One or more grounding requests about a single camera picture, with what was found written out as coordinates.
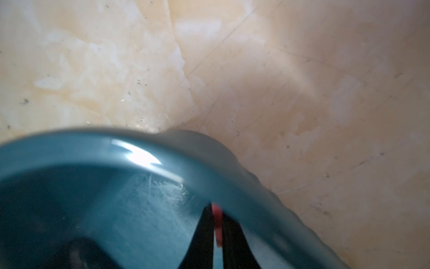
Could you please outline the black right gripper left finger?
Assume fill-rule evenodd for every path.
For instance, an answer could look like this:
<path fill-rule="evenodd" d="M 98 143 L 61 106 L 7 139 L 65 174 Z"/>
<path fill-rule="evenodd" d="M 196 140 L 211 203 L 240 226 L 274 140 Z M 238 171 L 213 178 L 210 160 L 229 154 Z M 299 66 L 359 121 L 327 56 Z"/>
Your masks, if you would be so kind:
<path fill-rule="evenodd" d="M 213 269 L 214 226 L 212 205 L 209 204 L 202 211 L 179 269 Z"/>

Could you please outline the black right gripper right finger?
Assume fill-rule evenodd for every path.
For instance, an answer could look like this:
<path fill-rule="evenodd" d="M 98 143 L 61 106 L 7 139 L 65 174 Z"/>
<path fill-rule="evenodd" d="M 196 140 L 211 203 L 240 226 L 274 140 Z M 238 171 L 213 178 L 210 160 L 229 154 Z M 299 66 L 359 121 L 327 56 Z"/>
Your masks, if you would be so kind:
<path fill-rule="evenodd" d="M 222 215 L 222 258 L 224 269 L 261 269 L 240 224 L 226 214 Z"/>

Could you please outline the teal plastic storage box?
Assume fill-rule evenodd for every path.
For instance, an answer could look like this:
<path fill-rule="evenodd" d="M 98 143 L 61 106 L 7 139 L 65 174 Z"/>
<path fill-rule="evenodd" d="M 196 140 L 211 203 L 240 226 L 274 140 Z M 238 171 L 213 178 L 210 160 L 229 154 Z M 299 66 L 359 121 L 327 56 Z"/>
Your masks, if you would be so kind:
<path fill-rule="evenodd" d="M 1 267 L 178 269 L 212 203 L 240 224 L 261 269 L 346 268 L 223 144 L 116 128 L 1 145 Z"/>

